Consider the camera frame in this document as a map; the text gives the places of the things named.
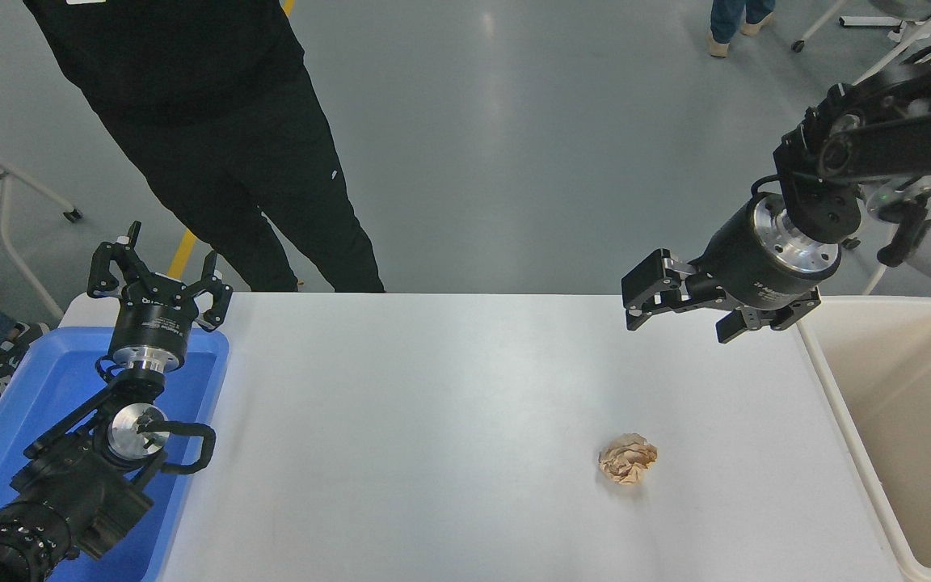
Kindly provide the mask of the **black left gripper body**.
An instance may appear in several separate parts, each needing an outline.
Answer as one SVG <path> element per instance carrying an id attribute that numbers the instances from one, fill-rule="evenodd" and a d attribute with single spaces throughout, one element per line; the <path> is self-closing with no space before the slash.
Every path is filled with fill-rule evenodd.
<path id="1" fill-rule="evenodd" d="M 147 346 L 185 356 L 196 312 L 192 301 L 176 301 L 182 292 L 183 284 L 173 279 L 132 281 L 122 288 L 108 354 Z"/>

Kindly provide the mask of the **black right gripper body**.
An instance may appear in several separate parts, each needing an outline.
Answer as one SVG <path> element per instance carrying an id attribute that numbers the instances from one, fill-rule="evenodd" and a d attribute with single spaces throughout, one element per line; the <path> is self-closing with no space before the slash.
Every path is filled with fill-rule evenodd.
<path id="1" fill-rule="evenodd" d="M 823 279 L 823 244 L 795 227 L 783 199 L 751 199 L 695 263 L 738 303 L 779 310 Z"/>

